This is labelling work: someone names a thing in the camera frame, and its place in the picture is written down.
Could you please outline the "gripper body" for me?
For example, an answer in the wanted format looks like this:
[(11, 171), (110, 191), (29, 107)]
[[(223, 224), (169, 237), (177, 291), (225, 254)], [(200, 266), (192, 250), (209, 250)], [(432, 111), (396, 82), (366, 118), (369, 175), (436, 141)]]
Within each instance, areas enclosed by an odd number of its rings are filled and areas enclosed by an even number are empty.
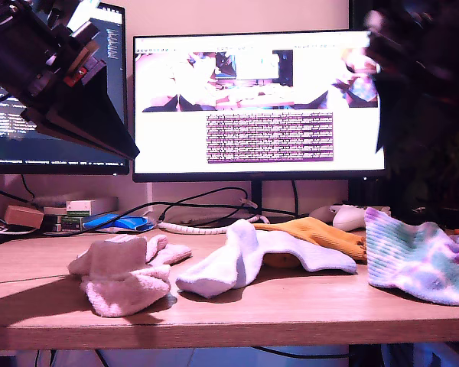
[(72, 30), (51, 27), (35, 13), (0, 13), (0, 86), (26, 111), (46, 115), (60, 82), (73, 86), (104, 62), (95, 55), (98, 33), (91, 21)]

